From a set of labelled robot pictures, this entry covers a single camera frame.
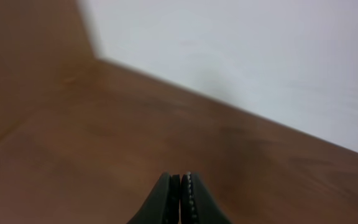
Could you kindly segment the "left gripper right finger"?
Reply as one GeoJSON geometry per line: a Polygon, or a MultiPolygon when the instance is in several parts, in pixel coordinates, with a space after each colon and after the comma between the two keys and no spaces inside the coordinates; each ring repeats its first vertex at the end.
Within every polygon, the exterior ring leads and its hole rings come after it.
{"type": "Polygon", "coordinates": [[[182,224],[231,224],[198,173],[181,179],[180,220],[182,224]]]}

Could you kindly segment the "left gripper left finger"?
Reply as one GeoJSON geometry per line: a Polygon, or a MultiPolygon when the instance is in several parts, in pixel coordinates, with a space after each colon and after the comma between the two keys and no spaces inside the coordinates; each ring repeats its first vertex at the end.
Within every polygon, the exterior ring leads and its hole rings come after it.
{"type": "Polygon", "coordinates": [[[180,175],[164,172],[127,224],[178,224],[180,182],[180,175]]]}

